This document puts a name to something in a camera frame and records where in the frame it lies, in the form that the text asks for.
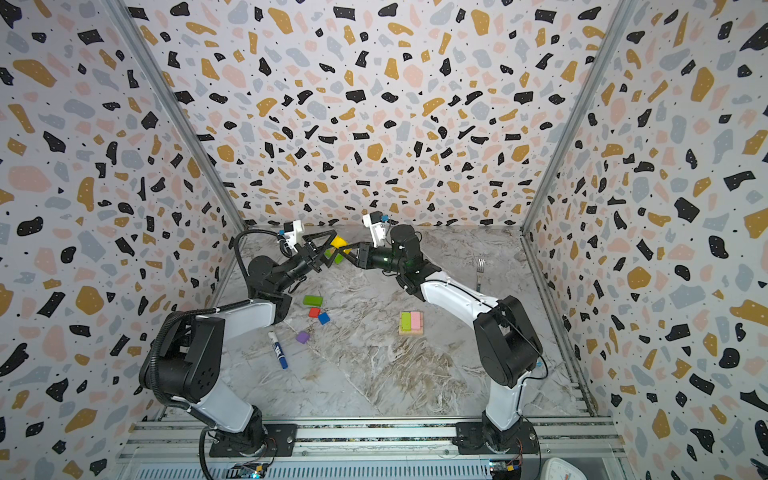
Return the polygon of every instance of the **green block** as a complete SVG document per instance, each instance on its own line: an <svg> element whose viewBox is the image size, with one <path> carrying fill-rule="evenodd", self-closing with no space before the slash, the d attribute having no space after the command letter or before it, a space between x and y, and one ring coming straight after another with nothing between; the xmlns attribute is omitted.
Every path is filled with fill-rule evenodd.
<svg viewBox="0 0 768 480"><path fill-rule="evenodd" d="M323 298L321 296L317 295L305 295L304 296L304 305L306 306L316 306L320 308L323 306Z"/></svg>
<svg viewBox="0 0 768 480"><path fill-rule="evenodd" d="M331 255L333 255L333 251L334 250L335 250L335 248L329 248L328 250L326 250L326 258L330 258ZM336 265L338 265L339 263L341 263L343 261L344 261L344 257L342 257L340 254L336 255L336 258L333 259L333 262Z"/></svg>

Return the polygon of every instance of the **pink block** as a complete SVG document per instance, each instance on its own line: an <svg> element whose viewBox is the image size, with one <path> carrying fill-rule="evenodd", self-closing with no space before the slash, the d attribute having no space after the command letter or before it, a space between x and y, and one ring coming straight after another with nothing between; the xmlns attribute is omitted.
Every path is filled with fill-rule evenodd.
<svg viewBox="0 0 768 480"><path fill-rule="evenodd" d="M411 330L421 330L421 329L422 329L422 313L411 312Z"/></svg>

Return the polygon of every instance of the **metal frame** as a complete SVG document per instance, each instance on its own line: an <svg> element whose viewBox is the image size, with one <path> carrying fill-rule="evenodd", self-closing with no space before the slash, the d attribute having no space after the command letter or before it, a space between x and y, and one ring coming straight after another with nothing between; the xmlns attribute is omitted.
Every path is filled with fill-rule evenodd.
<svg viewBox="0 0 768 480"><path fill-rule="evenodd" d="M565 154L568 152L568 149L571 148L571 144L576 137L579 125L581 125L581 120L587 114L594 93L598 90L598 86L600 86L600 83L604 78L603 74L611 63L611 59L614 57L616 45L619 40L621 40L621 36L627 27L627 23L629 23L629 18L634 12L634 7L637 4L637 1L638 0L619 0L619 5L614 11L614 16L608 23L605 39L600 45L600 50L598 50L598 53L594 57L594 65L589 71L587 81L579 92L578 98L576 99L576 105L574 105L573 110L571 110L571 116L568 117L568 120L565 122L565 131L563 132L562 137L560 137L558 146L554 149L552 160L549 162L544 175L541 177L541 182L539 183L533 201L528 208L528 213L525 214L525 220L523 220L522 224L523 232L531 230L536 217L535 212L537 212L544 203L544 200L547 197L547 190L554 183L557 172L565 162Z"/></svg>
<svg viewBox="0 0 768 480"><path fill-rule="evenodd" d="M272 468L310 468L318 462L324 465L370 466L372 462L398 461L427 462L448 460L487 465L492 460L509 460L516 455L460 455L453 445L458 422L477 422L467 417L412 417L412 418L333 418L306 417L266 419L270 423L298 425L293 440L293 455L278 457ZM602 458L611 478L634 478L625 465L626 453L613 421L608 417L534 417L534 425L541 446L541 459L547 458ZM142 468L168 468L182 465L195 470L198 467L197 443L204 424L193 420L173 422L139 422L134 427L122 453L118 457L116 478L135 478ZM523 455L524 462L538 461L538 455ZM246 460L236 458L209 458L212 471L230 468Z"/></svg>
<svg viewBox="0 0 768 480"><path fill-rule="evenodd" d="M570 348L568 334L559 321L554 297L547 287L538 263L535 261L535 245L525 236L525 233L533 227L536 213L544 203L547 191L554 183L556 174L564 163L565 154L568 152L579 125L586 115L591 99L601 84L603 74L614 56L616 45L624 33L636 4L637 0L620 0L607 29L604 42L596 55L594 66L578 95L563 136L555 148L552 161L541 179L540 187L521 225L522 246L541 294L558 347L566 361L568 374L572 381L578 381L578 386L573 385L573 387L581 389L587 411L592 415L592 417L537 417L529 419L534 424L538 435L541 458L542 460L551 457L602 458L609 477L621 480L634 479L624 447L611 418L596 416L596 405L588 393L584 375L578 368L578 363ZM160 103L165 107L194 156L200 160L198 164L205 173L214 194L219 197L222 208L230 216L236 230L244 230L245 223L239 210L224 188L213 165L207 160L207 152L185 118L173 92L164 81L154 56L150 53L137 26L127 13L123 0L104 0L104 5L131 50L131 54L146 74L147 80L158 96ZM214 294L214 302L217 302L223 292L234 265L233 259L223 269L224 277ZM203 424L191 417L184 421L175 421L169 419L167 415L164 416L165 419L161 422L139 422L136 424L131 437L118 457L118 464L114 471L115 478L118 480L134 478L139 471L144 472L147 471L146 468L155 467L158 471L165 468L162 470L163 475L168 474L169 468L176 469L174 472L183 468L185 471L183 478L200 478L197 442ZM323 464L357 464L369 467L377 464L377 462L385 462L387 465L406 462L414 468L417 466L421 468L421 465L429 465L429 462L439 461L439 464L444 465L448 471L448 468L461 468L462 466L463 468L481 468L483 465L487 465L489 460L511 458L510 455L483 456L460 455L458 453L458 448L452 444L452 439L456 436L455 424L479 420L473 417L354 419L309 417L265 419L265 423L290 422L296 423L299 427L294 439L293 455L277 458L272 468L298 468L298 470L291 472L294 474L299 472L299 476L309 476L307 473L312 469L311 475L315 476L314 468ZM523 457L524 460L538 460L538 455L523 455ZM243 458L209 459L208 464L217 478L225 478L226 468L242 461ZM346 475L345 472L347 478L352 478L351 472L350 475ZM463 475L461 478L489 478L487 470L484 472L472 470L472 472L472 475ZM410 470L407 477L426 478L414 475ZM447 480L454 477L447 473L445 475L441 473L441 476L433 475L430 478L445 478Z"/></svg>
<svg viewBox="0 0 768 480"><path fill-rule="evenodd" d="M216 172L216 169L208 160L208 153L192 130L192 125L181 110L179 102L176 101L170 86L166 83L163 72L155 61L154 55L152 55L147 44L144 43L139 28L128 14L125 3L123 0L102 0L102 3L107 9L112 23L114 23L123 40L125 40L131 55L139 64L139 68L141 68L152 90L157 95L157 99L170 117L171 123L178 130L184 143L192 150L192 155L197 159L197 165L203 171L211 190L218 197L222 209L227 213L235 230L238 233L245 230L245 221L240 216L240 212L232 201L232 197L227 193L227 189L224 187L218 172Z"/></svg>
<svg viewBox="0 0 768 480"><path fill-rule="evenodd" d="M528 265L531 267L533 273L533 280L538 288L541 302L544 304L544 310L547 313L549 324L552 327L552 333L554 333L554 340L558 344L560 354L565 360L565 367L568 370L568 376L571 377L571 381L578 383L578 388L583 395L584 403L587 405L587 411L590 416L597 416L598 406L594 402L592 395L589 393L589 386L587 380L584 377L584 373L578 368L578 360L574 354L574 350L571 348L571 341L568 339L568 332L565 331L565 327L560 321L558 309L554 302L551 289L547 286L544 274L539 269L536 260L536 249L531 241L525 236L521 236L521 242L525 256L528 258Z"/></svg>

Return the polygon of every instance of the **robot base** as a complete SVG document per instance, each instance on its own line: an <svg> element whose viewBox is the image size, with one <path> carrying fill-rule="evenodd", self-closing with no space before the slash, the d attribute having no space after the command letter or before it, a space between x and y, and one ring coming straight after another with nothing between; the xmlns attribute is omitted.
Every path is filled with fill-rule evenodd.
<svg viewBox="0 0 768 480"><path fill-rule="evenodd" d="M533 425L521 418L505 431L498 430L483 412L482 422L456 423L456 438L453 444L458 446L460 455L494 455L509 453L517 455L520 451L518 440L525 454L538 453L538 436Z"/></svg>
<svg viewBox="0 0 768 480"><path fill-rule="evenodd" d="M250 457L258 456L269 459L272 457L290 457L293 454L293 440L296 438L295 423L261 422L261 411L254 412L246 428L239 433L216 431L216 440L210 447L211 458Z"/></svg>

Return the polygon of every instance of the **green sticky note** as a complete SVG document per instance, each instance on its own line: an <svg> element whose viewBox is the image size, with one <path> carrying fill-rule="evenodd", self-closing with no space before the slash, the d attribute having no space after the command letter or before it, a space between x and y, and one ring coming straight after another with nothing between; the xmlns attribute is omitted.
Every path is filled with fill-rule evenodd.
<svg viewBox="0 0 768 480"><path fill-rule="evenodd" d="M400 313L400 329L403 332L411 331L411 313L410 312Z"/></svg>

